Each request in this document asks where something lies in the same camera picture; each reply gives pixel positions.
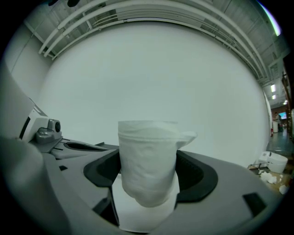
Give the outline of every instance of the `white wall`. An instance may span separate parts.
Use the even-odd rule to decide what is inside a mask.
[[[269,101],[268,101],[268,98],[267,98],[265,92],[263,92],[263,95],[265,96],[266,108],[267,108],[268,119],[269,119],[269,128],[270,128],[270,131],[271,131],[271,128],[272,128],[271,105],[270,105],[270,103],[269,103]]]
[[[42,43],[31,36],[28,28],[21,25],[4,53],[4,60],[18,86],[36,102],[52,60],[38,54]]]
[[[172,120],[198,137],[184,148],[248,166],[269,138],[263,92],[235,56],[193,30],[132,23],[61,56],[38,102],[65,138],[118,144],[119,120]]]

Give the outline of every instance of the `black panel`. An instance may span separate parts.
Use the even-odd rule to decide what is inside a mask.
[[[104,144],[101,147],[106,148],[106,149],[119,149],[118,145],[108,145],[108,144]]]
[[[265,203],[257,193],[243,195],[243,198],[254,217],[257,216],[266,207]]]
[[[116,150],[86,165],[84,175],[98,187],[111,187],[120,169],[119,151]]]
[[[64,143],[63,145],[64,145],[64,147],[66,147],[68,149],[79,150],[79,151],[95,151],[95,152],[106,151],[104,149],[97,149],[97,148],[93,148],[93,147],[88,146],[88,145],[83,145],[83,144],[74,143],[74,142],[67,142],[67,143]]]
[[[59,169],[60,169],[61,171],[64,171],[64,170],[67,169],[67,167],[66,167],[66,166],[59,166]]]
[[[29,123],[30,120],[31,120],[31,119],[28,117],[27,120],[26,120],[26,122],[25,122],[24,125],[23,125],[22,131],[21,131],[21,133],[20,133],[20,135],[19,135],[19,138],[20,138],[21,140],[23,139],[24,132],[26,131],[26,128],[27,128],[28,123]]]
[[[119,226],[119,217],[115,209],[111,188],[108,191],[107,198],[102,199],[93,208],[93,211],[99,214],[102,218],[104,218],[108,222],[111,222],[112,224]]]
[[[79,0],[68,0],[68,6],[74,7],[79,3]]]
[[[180,186],[176,202],[201,201],[216,187],[216,171],[182,151],[177,151],[176,156],[175,171]]]

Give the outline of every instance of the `floor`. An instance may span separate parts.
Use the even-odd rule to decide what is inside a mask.
[[[274,133],[273,136],[270,138],[266,150],[280,154],[285,157],[294,156],[294,144],[288,137],[288,133],[286,130],[284,130],[283,132]]]
[[[266,150],[286,157],[288,163],[283,173],[292,173],[294,170],[294,143],[289,138],[286,130],[274,133],[270,138]]]

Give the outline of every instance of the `black slot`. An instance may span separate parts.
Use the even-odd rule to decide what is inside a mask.
[[[102,199],[94,208],[93,211],[99,214],[102,218],[119,226],[119,217],[117,215],[113,200],[112,190],[109,189],[107,198]]]
[[[79,144],[79,143],[72,143],[72,142],[67,142],[63,145],[68,149],[79,150],[79,151],[96,151],[96,152],[106,151],[104,149],[93,148],[88,145],[83,145],[83,144]]]
[[[218,176],[209,165],[178,150],[175,171],[179,178],[180,192],[176,203],[201,201],[216,187]]]
[[[26,128],[27,128],[28,123],[29,123],[30,120],[31,120],[31,119],[28,117],[27,120],[26,120],[26,122],[25,122],[24,125],[23,125],[22,131],[21,131],[21,133],[20,133],[20,135],[19,135],[19,138],[20,138],[21,140],[23,139],[24,132],[26,131]]]
[[[102,146],[102,145],[104,145],[104,142],[101,142],[99,144],[96,144],[96,146]]]
[[[266,207],[265,203],[262,201],[257,193],[243,195],[243,198],[246,201],[246,204],[254,217],[262,212],[263,209]]]
[[[66,166],[59,166],[59,169],[60,169],[61,171],[64,171],[64,170],[67,169],[67,167],[66,167]]]

